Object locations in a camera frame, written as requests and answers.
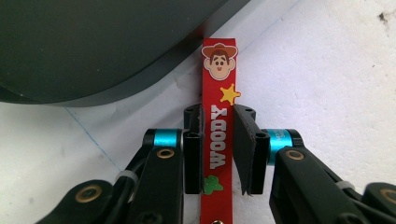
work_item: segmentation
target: black curved device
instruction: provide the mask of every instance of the black curved device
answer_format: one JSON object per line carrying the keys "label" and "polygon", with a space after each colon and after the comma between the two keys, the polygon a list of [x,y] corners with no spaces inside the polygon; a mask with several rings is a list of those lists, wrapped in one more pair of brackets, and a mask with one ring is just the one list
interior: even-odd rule
{"label": "black curved device", "polygon": [[144,90],[248,0],[0,3],[0,101],[102,105]]}

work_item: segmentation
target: white wall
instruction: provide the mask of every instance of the white wall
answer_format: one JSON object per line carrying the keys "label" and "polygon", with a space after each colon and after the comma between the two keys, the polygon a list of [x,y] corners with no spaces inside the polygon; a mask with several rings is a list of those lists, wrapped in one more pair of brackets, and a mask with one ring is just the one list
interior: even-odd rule
{"label": "white wall", "polygon": [[[378,17],[384,14],[384,20]],[[396,185],[396,2],[252,0],[215,34],[239,48],[237,103],[261,128],[292,128],[362,193]],[[90,179],[113,182],[148,128],[177,128],[200,102],[197,50],[151,88],[110,105],[63,108],[0,104],[0,221],[34,223]],[[241,196],[234,223],[273,223],[265,193]],[[196,196],[185,223],[198,223]]]}

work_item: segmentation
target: woody character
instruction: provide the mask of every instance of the woody character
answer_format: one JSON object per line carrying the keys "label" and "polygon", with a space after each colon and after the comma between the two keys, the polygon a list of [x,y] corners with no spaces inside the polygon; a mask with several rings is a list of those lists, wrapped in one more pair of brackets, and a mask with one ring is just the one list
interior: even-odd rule
{"label": "woody character", "polygon": [[224,80],[235,69],[235,57],[237,48],[234,46],[225,46],[216,44],[202,48],[202,54],[205,56],[204,67],[209,71],[210,76],[215,80]]}

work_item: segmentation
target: cowboy hat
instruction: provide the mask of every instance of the cowboy hat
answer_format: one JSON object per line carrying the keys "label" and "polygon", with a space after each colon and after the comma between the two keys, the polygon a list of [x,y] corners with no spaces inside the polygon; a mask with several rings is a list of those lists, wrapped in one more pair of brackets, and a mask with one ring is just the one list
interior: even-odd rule
{"label": "cowboy hat", "polygon": [[216,50],[225,51],[229,58],[233,58],[238,51],[238,49],[234,46],[225,46],[223,44],[216,44],[215,46],[207,46],[202,48],[202,53],[206,56],[206,58],[210,58],[210,56],[212,56],[212,53]]}

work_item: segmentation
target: brass screw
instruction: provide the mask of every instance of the brass screw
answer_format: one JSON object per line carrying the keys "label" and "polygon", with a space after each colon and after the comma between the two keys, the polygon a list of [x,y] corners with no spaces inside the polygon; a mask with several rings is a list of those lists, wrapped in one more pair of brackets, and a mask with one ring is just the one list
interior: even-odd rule
{"label": "brass screw", "polygon": [[76,194],[78,203],[89,203],[97,199],[102,194],[102,188],[99,185],[89,185],[79,190]]}
{"label": "brass screw", "polygon": [[161,159],[169,159],[174,155],[175,155],[175,151],[169,148],[164,148],[157,152],[157,156]]}
{"label": "brass screw", "polygon": [[381,189],[379,192],[390,203],[396,204],[396,190],[394,190],[394,189]]}
{"label": "brass screw", "polygon": [[296,151],[296,150],[287,151],[286,156],[288,156],[289,158],[291,158],[292,160],[295,160],[295,161],[300,161],[304,158],[303,153]]}

